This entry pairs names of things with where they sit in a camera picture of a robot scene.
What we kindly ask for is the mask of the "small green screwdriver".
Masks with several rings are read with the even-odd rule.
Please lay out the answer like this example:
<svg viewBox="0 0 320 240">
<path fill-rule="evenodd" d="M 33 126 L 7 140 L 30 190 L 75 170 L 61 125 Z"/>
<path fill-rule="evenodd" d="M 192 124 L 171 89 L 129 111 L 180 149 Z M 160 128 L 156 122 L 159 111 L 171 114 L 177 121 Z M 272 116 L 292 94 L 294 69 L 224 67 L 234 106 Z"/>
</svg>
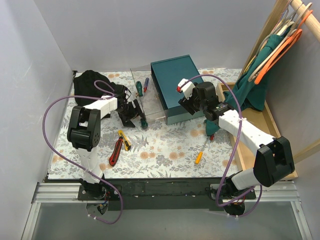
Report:
<svg viewBox="0 0 320 240">
<path fill-rule="evenodd" d="M 148 122 L 145 118 L 140 119 L 140 124 L 142 129 L 147 129 L 148 128 Z"/>
</svg>

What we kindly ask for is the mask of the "clear acrylic drawer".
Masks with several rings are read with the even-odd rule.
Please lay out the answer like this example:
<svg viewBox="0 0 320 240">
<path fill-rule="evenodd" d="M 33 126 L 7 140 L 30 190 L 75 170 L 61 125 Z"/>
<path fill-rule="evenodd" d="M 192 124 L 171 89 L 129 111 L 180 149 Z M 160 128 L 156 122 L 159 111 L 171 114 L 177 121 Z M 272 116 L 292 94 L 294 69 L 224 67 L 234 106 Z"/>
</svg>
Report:
<svg viewBox="0 0 320 240">
<path fill-rule="evenodd" d="M 146 116 L 149 124 L 154 122 L 165 123 L 167 116 L 164 110 L 160 96 L 158 94 L 156 85 L 152 78 L 151 65 L 144 65 L 130 69 L 134 84 L 141 82 L 142 88 L 145 86 L 146 79 L 148 78 L 148 85 L 146 92 L 142 92 L 143 96 L 137 96 L 137 100 Z"/>
</svg>

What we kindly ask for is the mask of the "long green screwdriver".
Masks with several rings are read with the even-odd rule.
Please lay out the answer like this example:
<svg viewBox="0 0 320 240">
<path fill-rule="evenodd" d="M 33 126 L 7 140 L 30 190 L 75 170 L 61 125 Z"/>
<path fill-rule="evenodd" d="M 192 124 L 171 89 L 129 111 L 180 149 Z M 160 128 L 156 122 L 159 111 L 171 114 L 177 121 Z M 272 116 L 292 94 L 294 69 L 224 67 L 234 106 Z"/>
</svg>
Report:
<svg viewBox="0 0 320 240">
<path fill-rule="evenodd" d="M 138 94 L 139 99 L 140 99 L 140 102 L 141 102 L 141 106 L 144 107 L 144 106 L 143 106 L 143 100 L 142 100 L 142 97 L 143 97 L 143 88 L 142 88 L 142 84 L 141 84 L 140 81 L 137 81 L 137 82 L 136 82 L 136 89 L 137 89 L 137 94 Z"/>
</svg>

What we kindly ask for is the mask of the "blue red screwdriver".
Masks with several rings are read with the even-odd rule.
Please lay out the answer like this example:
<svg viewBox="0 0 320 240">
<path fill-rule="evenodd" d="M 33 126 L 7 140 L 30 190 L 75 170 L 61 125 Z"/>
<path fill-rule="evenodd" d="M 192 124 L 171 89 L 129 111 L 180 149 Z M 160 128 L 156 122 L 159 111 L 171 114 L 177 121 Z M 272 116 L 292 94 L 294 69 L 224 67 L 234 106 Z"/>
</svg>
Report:
<svg viewBox="0 0 320 240">
<path fill-rule="evenodd" d="M 146 93 L 146 92 L 147 92 L 148 85 L 149 85 L 149 81 L 150 81 L 150 78 L 149 78 L 149 77 L 146 77 L 146 78 L 145 78 L 145 81 L 144 81 L 144 86 L 143 86 L 143 93 Z"/>
</svg>

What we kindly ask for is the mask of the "red small screwdriver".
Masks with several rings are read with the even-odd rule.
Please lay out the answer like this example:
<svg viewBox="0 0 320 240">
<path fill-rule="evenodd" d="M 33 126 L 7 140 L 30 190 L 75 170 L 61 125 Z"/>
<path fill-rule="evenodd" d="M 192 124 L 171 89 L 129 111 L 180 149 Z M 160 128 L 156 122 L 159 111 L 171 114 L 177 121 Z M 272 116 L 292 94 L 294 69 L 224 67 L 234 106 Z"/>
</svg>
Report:
<svg viewBox="0 0 320 240">
<path fill-rule="evenodd" d="M 212 143 L 213 143 L 213 141 L 214 141 L 214 138 L 215 138 L 215 135 L 214 134 L 212 134 L 210 137 L 209 137 L 209 150 L 211 150 L 211 148 L 212 148 Z"/>
</svg>

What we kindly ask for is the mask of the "orange handle screwdriver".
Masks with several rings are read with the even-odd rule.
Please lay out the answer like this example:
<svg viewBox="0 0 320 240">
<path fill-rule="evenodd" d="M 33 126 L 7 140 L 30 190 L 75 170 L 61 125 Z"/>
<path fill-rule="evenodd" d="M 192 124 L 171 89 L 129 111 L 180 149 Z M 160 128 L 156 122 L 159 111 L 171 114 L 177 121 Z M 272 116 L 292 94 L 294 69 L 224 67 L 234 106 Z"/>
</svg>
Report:
<svg viewBox="0 0 320 240">
<path fill-rule="evenodd" d="M 195 164 L 199 164 L 200 160 L 202 159 L 203 152 L 204 152 L 204 149 L 206 147 L 206 144 L 207 144 L 208 140 L 209 140 L 209 138 L 207 137 L 205 142 L 204 142 L 204 144 L 203 144 L 203 146 L 202 146 L 202 148 L 201 148 L 201 150 L 200 150 L 200 152 L 198 153 L 198 155 L 197 155 L 197 157 L 195 159 L 195 162 L 194 162 Z"/>
</svg>

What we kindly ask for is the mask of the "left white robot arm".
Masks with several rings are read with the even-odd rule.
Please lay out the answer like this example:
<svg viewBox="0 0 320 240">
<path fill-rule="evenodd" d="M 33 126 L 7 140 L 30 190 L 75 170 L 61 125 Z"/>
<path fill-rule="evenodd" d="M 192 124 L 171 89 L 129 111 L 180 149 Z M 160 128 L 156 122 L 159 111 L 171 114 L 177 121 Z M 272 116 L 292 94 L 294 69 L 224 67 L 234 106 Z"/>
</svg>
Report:
<svg viewBox="0 0 320 240">
<path fill-rule="evenodd" d="M 99 179 L 90 174 L 92 172 L 99 178 L 104 178 L 103 171 L 98 163 L 97 146 L 101 139 L 101 119 L 108 117 L 116 111 L 122 125 L 134 128 L 132 119 L 140 117 L 141 127 L 146 129 L 148 123 L 139 102 L 129 100 L 127 94 L 130 90 L 121 84 L 112 83 L 109 92 L 112 98 L 96 100 L 84 106 L 75 106 L 72 109 L 67 140 L 76 149 L 81 166 L 86 169 L 84 177 L 79 180 L 83 190 L 91 198 L 101 200 L 107 195 L 107 186 Z"/>
</svg>

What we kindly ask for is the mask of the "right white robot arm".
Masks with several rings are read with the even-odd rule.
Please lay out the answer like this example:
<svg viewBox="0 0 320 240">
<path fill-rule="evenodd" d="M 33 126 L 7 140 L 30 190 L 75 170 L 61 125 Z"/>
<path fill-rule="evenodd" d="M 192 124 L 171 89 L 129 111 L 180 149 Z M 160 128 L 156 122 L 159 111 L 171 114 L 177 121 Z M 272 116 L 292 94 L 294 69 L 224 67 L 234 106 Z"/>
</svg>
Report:
<svg viewBox="0 0 320 240">
<path fill-rule="evenodd" d="M 208 121 L 236 137 L 254 155 L 252 168 L 242 170 L 222 180 L 215 192 L 237 199 L 250 187 L 270 187 L 295 171 L 290 142 L 287 138 L 274 137 L 255 127 L 229 103 L 219 101 L 215 86 L 211 82 L 193 83 L 182 79 L 177 91 L 184 97 L 179 104 L 191 115 L 202 111 Z"/>
</svg>

